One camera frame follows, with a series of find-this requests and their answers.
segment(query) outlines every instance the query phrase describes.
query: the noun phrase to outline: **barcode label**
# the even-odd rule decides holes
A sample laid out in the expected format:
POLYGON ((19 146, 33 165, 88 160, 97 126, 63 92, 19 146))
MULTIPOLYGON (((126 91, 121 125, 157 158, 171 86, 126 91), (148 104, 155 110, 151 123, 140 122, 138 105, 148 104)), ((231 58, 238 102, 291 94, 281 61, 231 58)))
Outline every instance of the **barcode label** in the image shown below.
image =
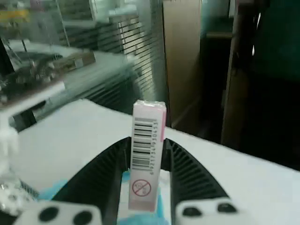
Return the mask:
POLYGON ((152 173, 155 165, 157 128, 157 120, 135 118, 131 169, 152 173))

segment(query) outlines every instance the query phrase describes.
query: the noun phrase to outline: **barcode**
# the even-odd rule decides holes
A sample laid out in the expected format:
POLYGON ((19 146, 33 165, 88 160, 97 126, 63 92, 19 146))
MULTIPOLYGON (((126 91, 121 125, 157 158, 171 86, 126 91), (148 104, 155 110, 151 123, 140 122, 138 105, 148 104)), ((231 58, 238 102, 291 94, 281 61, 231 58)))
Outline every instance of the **barcode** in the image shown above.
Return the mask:
POLYGON ((152 141, 154 124, 157 124, 157 120, 135 118, 131 168, 133 170, 152 171, 153 169, 154 164, 150 163, 150 159, 151 148, 154 147, 152 141))

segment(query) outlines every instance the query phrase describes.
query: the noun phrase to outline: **black dot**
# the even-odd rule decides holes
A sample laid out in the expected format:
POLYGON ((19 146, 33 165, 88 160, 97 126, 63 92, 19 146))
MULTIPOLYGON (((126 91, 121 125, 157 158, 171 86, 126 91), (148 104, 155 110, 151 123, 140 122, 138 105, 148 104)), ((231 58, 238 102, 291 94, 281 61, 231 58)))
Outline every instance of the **black dot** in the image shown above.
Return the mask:
POLYGON ((202 215, 202 213, 195 207, 185 208, 182 214, 186 217, 200 217, 202 215))
POLYGON ((42 222, 49 222, 56 218, 58 211, 59 210, 57 207, 48 207, 48 208, 44 209, 43 211, 41 211, 38 218, 42 222))
POLYGON ((229 203, 221 203, 217 207, 218 212, 224 213, 235 213, 237 212, 236 208, 229 203))
POLYGON ((86 225, 92 220, 92 214, 89 211, 82 211, 77 213, 73 219, 75 225, 86 225))

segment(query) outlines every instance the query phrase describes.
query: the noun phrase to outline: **small box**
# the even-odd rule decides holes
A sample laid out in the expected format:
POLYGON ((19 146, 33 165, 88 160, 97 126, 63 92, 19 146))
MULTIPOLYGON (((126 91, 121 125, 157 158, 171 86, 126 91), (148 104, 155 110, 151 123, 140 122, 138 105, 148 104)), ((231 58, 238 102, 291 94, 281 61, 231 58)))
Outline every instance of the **small box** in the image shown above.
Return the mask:
POLYGON ((164 102, 137 101, 133 109, 129 203, 130 210, 154 212, 164 145, 164 102))
POLYGON ((61 74, 90 65, 96 62, 93 52, 77 52, 68 57, 53 61, 53 66, 61 74))

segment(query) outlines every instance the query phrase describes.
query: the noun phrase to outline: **white surface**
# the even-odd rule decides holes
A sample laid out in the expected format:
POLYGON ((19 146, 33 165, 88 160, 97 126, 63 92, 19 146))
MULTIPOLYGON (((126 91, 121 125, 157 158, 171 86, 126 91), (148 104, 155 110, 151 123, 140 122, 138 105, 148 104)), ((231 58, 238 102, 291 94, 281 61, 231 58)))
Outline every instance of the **white surface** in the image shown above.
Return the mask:
POLYGON ((229 198, 184 201, 176 207, 176 225, 257 225, 247 214, 229 198), (218 205, 228 203, 237 209, 236 213, 220 213, 218 205), (185 208, 196 208, 202 215, 198 217, 184 216, 185 208))
MULTIPOLYGON (((131 134, 132 117, 79 100, 22 131, 13 167, 37 188, 70 179, 96 155, 131 134)), ((187 149, 228 195, 261 225, 300 224, 300 173, 172 129, 170 138, 187 149)), ((170 220, 167 172, 161 173, 165 217, 170 220)))

